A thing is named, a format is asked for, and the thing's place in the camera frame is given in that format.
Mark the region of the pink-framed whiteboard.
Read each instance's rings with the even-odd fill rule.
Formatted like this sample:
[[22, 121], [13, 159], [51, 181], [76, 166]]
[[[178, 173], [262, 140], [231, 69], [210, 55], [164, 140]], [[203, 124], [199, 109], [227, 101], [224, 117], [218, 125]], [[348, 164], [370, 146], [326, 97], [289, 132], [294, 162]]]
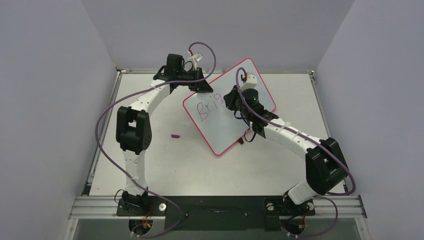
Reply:
[[226, 108], [224, 101], [224, 95], [230, 93], [236, 84], [236, 72], [240, 67], [256, 77], [257, 85], [254, 88], [258, 91], [259, 103], [273, 112], [276, 109], [274, 99], [251, 58], [244, 59], [225, 73], [209, 80], [212, 93], [193, 93], [182, 102], [188, 116], [216, 156], [222, 155], [234, 145], [248, 129], [243, 120], [236, 119], [234, 112]]

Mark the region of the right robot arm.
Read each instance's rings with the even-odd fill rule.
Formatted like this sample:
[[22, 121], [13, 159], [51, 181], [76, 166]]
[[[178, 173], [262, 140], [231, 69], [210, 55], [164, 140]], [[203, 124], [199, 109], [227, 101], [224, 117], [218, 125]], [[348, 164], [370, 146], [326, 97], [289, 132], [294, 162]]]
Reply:
[[349, 169], [335, 139], [320, 139], [290, 127], [265, 109], [256, 89], [248, 88], [239, 93], [233, 87], [223, 99], [230, 111], [240, 113], [240, 119], [249, 124], [254, 134], [281, 144], [304, 160], [305, 179], [282, 196], [282, 207], [287, 213], [296, 213], [306, 201], [328, 194], [348, 177]]

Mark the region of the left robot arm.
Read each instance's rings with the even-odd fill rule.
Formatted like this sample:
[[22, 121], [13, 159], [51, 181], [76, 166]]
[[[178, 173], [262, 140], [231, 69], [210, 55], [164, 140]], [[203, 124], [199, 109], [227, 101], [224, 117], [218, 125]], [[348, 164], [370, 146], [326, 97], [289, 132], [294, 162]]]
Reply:
[[125, 171], [128, 172], [125, 190], [122, 193], [123, 209], [136, 215], [150, 210], [146, 189], [145, 153], [152, 141], [150, 115], [158, 105], [179, 86], [187, 86], [190, 91], [211, 93], [213, 88], [204, 80], [198, 62], [201, 53], [191, 54], [185, 60], [181, 55], [169, 54], [166, 65], [153, 76], [151, 91], [143, 93], [129, 106], [117, 110], [116, 140], [122, 149]]

